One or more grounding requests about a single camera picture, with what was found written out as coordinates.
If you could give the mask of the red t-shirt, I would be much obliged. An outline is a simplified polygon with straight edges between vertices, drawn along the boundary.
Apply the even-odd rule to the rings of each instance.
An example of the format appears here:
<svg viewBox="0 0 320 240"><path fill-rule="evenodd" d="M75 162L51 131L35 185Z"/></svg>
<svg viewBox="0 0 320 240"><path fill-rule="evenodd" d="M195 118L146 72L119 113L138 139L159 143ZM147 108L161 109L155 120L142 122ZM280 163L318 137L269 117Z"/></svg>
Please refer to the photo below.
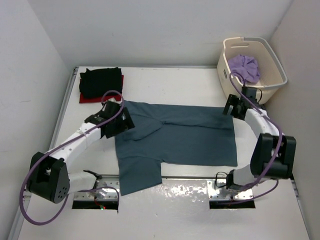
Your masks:
<svg viewBox="0 0 320 240"><path fill-rule="evenodd" d="M115 98L119 101L121 97L116 92L122 94L123 86L123 75L82 76L79 82L79 103L99 103L102 99L108 100L110 98Z"/></svg>

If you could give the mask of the black t-shirt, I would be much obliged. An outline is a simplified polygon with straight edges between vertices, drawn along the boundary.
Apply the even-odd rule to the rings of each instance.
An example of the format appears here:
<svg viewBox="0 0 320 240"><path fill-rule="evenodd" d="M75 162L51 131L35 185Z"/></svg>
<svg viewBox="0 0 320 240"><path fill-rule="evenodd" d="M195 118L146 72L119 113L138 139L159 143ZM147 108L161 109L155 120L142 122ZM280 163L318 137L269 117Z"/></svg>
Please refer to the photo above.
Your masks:
<svg viewBox="0 0 320 240"><path fill-rule="evenodd" d="M86 99L102 97L108 91L122 93L122 70L115 68L100 68L80 73L79 91Z"/></svg>

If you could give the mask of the blue-grey t-shirt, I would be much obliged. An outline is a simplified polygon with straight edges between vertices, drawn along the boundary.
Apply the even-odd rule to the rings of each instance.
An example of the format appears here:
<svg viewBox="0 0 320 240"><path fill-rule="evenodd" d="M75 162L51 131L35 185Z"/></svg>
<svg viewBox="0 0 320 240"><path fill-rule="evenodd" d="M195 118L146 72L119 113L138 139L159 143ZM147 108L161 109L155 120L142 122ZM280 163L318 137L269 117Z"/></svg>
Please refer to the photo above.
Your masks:
<svg viewBox="0 0 320 240"><path fill-rule="evenodd" d="M162 183L161 164L236 167L231 116L222 107L126 101L134 128L115 137L120 193Z"/></svg>

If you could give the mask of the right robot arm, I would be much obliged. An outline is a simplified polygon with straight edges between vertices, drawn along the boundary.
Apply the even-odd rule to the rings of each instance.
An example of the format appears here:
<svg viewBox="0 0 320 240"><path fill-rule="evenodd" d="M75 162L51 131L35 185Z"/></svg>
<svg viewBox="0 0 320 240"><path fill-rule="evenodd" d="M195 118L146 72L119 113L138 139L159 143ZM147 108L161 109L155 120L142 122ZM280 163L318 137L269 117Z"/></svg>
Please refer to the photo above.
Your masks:
<svg viewBox="0 0 320 240"><path fill-rule="evenodd" d="M230 94L223 114L245 121L254 132L257 142L250 163L233 169L226 175L225 188L230 192L242 192L267 180L282 180L293 177L297 141L287 136L259 107L257 89L243 86L240 97Z"/></svg>

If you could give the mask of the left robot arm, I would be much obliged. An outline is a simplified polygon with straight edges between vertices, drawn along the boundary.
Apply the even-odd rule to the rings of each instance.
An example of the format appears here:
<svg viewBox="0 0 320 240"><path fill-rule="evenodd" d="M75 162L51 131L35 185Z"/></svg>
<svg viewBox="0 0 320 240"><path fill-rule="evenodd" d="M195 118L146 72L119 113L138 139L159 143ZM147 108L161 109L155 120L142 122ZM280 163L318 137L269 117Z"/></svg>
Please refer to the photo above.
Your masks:
<svg viewBox="0 0 320 240"><path fill-rule="evenodd" d="M70 193L93 191L100 175L90 170L70 173L70 167L94 142L134 127L124 103L104 102L101 110L87 117L61 145L46 153L37 152L32 157L26 189L55 204Z"/></svg>

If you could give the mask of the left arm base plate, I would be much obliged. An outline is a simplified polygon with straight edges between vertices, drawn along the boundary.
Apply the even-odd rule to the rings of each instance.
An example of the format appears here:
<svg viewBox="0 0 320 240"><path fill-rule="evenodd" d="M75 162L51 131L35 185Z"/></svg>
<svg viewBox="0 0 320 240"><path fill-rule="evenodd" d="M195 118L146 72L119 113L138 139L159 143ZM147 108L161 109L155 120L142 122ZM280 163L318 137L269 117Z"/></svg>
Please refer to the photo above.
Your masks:
<svg viewBox="0 0 320 240"><path fill-rule="evenodd" d="M83 190L74 194L76 201L111 201L118 200L120 195L120 182L117 179L107 178L97 182L97 190Z"/></svg>

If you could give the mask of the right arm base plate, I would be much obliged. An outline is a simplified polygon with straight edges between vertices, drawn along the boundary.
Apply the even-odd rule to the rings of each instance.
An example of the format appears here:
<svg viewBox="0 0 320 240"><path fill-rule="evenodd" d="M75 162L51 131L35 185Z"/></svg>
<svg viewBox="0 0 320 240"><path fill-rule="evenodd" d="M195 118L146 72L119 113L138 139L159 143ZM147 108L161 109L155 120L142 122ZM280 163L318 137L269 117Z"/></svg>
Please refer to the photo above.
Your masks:
<svg viewBox="0 0 320 240"><path fill-rule="evenodd" d="M226 202L226 201L244 201L251 200L254 197L252 189L235 192L226 189L224 186L226 183L225 178L208 179L207 194L211 201Z"/></svg>

